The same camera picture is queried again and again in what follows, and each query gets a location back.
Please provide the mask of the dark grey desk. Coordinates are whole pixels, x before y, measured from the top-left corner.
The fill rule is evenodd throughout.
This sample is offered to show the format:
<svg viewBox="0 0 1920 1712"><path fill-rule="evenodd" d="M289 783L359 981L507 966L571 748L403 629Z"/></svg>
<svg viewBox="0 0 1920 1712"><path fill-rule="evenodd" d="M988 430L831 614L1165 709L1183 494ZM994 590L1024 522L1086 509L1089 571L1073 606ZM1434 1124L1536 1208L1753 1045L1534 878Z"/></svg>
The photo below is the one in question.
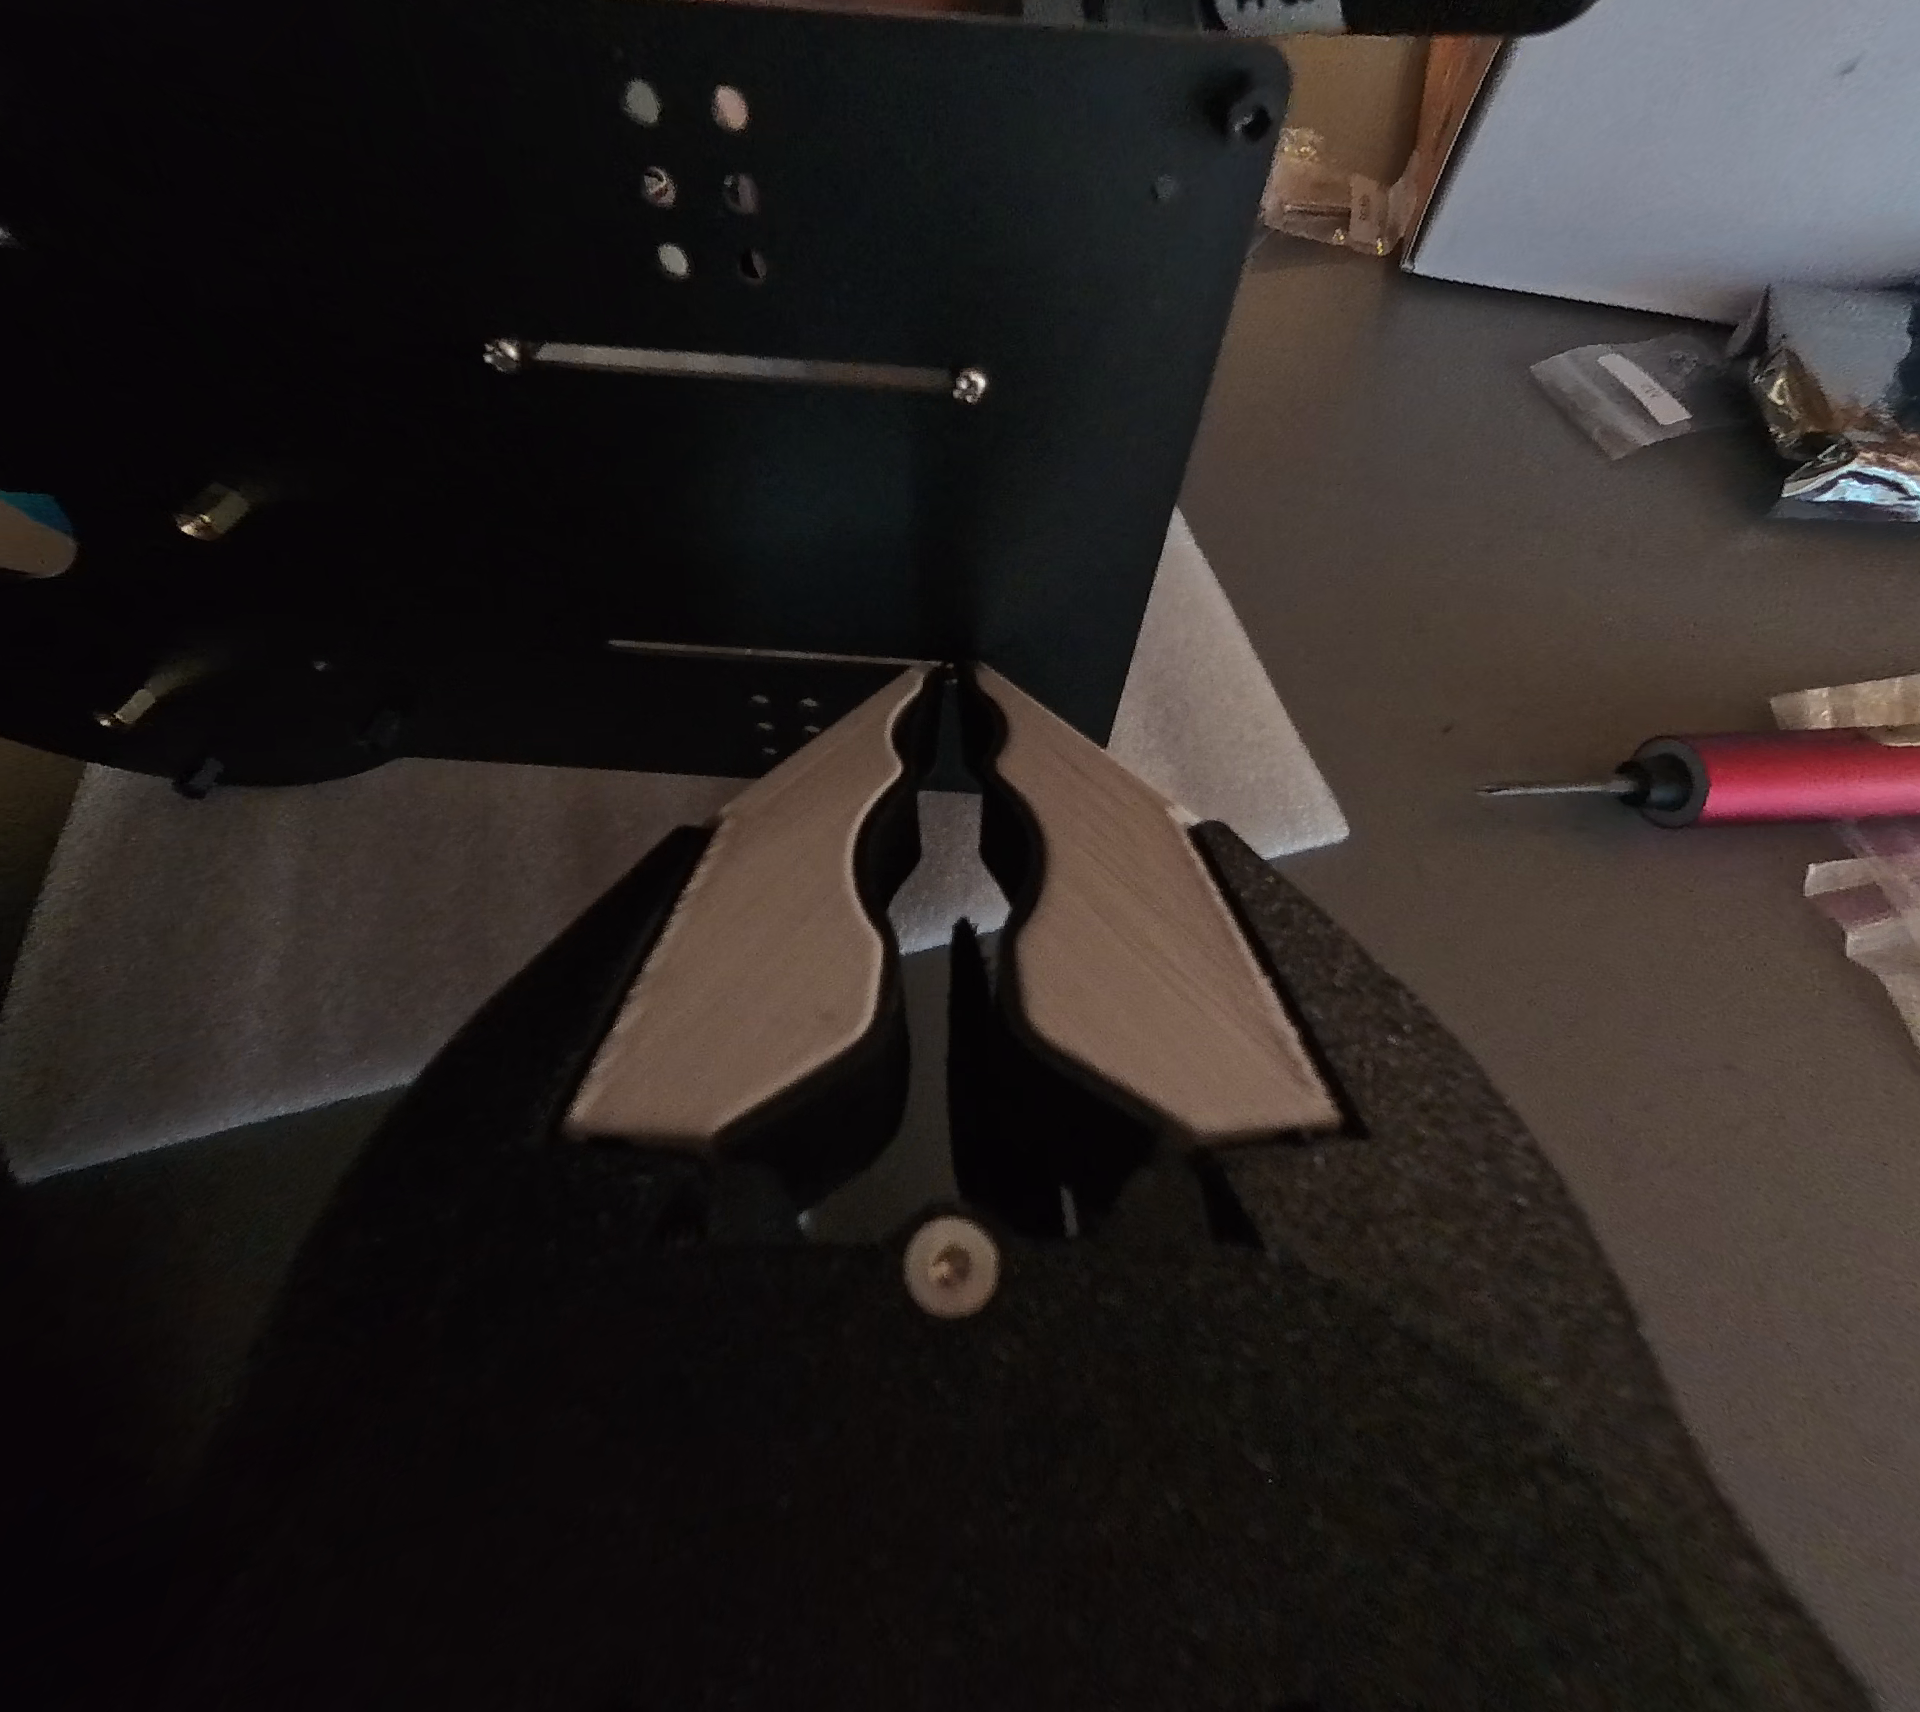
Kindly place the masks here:
<svg viewBox="0 0 1920 1712"><path fill-rule="evenodd" d="M1229 857L1359 1137L1252 1245L700 1243L530 1071L17 1195L77 1708L1916 1708L1916 1067L1820 844L1471 801L1916 653L1916 541L1613 465L1569 308L1263 251L1187 499L1347 817Z"/></svg>

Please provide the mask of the dark red screwdriver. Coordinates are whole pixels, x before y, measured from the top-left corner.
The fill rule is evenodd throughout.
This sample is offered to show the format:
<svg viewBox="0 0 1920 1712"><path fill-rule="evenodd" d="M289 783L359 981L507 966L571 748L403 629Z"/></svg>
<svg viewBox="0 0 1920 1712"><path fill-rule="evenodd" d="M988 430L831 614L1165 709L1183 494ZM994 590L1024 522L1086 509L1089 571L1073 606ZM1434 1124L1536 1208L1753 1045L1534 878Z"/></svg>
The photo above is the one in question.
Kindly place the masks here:
<svg viewBox="0 0 1920 1712"><path fill-rule="evenodd" d="M1912 819L1918 738L1891 726L1663 736L1602 779L1496 783L1475 794L1607 798L1667 832Z"/></svg>

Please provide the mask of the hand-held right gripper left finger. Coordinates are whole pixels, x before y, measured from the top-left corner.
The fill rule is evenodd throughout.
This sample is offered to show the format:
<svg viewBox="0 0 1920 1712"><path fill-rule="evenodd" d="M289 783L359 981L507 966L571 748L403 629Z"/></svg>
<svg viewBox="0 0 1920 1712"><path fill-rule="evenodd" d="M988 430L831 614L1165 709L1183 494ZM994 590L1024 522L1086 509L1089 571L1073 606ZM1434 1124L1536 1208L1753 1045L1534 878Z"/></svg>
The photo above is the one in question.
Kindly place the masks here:
<svg viewBox="0 0 1920 1712"><path fill-rule="evenodd" d="M940 687L900 671L713 817L565 1112L571 1138L718 1150L882 1040Z"/></svg>

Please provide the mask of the white foam sheet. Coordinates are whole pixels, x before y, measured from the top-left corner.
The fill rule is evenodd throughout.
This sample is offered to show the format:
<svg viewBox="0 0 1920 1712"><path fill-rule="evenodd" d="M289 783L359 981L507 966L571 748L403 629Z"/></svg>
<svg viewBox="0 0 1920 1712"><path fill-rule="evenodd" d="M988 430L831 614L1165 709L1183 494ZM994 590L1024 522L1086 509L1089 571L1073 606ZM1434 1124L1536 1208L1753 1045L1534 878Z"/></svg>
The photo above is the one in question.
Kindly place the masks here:
<svg viewBox="0 0 1920 1712"><path fill-rule="evenodd" d="M1349 824L1187 521L1173 513L1107 740L1261 859ZM85 766L3 996L21 1182L405 1087L662 836L743 779L395 762L191 805ZM1003 923L980 806L919 797L902 954Z"/></svg>

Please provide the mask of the blue toy robot arm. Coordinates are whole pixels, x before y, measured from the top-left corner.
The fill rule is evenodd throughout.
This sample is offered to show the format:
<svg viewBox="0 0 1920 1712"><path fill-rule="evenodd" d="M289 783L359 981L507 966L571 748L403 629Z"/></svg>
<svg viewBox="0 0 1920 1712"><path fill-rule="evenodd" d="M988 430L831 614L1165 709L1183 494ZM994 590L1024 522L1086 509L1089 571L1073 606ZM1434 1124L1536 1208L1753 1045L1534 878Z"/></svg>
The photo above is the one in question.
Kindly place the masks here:
<svg viewBox="0 0 1920 1712"><path fill-rule="evenodd" d="M3 0L3 738L754 779L915 664L1107 740L1266 45L696 0Z"/></svg>

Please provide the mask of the dark foil bag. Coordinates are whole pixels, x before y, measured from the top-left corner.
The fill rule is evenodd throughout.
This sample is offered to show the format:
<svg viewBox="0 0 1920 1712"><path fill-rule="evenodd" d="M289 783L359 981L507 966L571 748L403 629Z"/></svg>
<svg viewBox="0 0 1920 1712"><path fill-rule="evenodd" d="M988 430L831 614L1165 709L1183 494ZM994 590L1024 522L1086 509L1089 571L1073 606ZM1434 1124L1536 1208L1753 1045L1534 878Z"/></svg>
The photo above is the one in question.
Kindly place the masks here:
<svg viewBox="0 0 1920 1712"><path fill-rule="evenodd" d="M1918 285L1769 285L1730 357L1783 476L1772 516L1918 527Z"/></svg>

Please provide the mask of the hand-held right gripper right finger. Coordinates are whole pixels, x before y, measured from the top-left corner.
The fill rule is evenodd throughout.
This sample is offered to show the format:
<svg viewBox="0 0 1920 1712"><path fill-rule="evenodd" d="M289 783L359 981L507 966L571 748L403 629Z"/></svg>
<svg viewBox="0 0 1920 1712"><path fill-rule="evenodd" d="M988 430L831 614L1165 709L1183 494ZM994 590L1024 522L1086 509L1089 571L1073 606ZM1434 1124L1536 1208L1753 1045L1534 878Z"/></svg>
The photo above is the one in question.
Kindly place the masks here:
<svg viewBox="0 0 1920 1712"><path fill-rule="evenodd" d="M1019 1043L1186 1147L1335 1130L1193 815L994 669L964 675L959 718Z"/></svg>

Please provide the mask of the white and orange cardboard box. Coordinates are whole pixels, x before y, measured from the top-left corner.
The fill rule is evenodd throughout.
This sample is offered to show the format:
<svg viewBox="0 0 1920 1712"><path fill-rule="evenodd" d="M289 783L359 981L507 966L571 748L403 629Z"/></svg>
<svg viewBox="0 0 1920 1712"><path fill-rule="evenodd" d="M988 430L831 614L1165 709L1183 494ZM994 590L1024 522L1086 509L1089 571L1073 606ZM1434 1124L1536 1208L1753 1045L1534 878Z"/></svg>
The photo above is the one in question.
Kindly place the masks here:
<svg viewBox="0 0 1920 1712"><path fill-rule="evenodd" d="M1421 60L1401 158L1290 111L1263 225L1405 272L1731 325L1775 287L1912 287L1918 0L1599 0Z"/></svg>

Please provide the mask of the group of clear screw bags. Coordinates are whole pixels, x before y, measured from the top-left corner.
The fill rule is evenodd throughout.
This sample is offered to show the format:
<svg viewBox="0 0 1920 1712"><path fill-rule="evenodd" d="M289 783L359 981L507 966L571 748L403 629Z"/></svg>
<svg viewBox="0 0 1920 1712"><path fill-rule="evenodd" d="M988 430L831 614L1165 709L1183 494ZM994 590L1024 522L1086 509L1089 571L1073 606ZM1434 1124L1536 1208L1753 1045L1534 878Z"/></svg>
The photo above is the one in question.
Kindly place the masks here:
<svg viewBox="0 0 1920 1712"><path fill-rule="evenodd" d="M1383 185L1335 164L1313 131L1286 127L1260 220L1274 235L1369 261L1395 259L1412 236L1418 179L1415 164L1405 164ZM1611 461L1689 435L1761 428L1745 367L1718 332L1590 343L1536 363L1530 378L1559 418Z"/></svg>

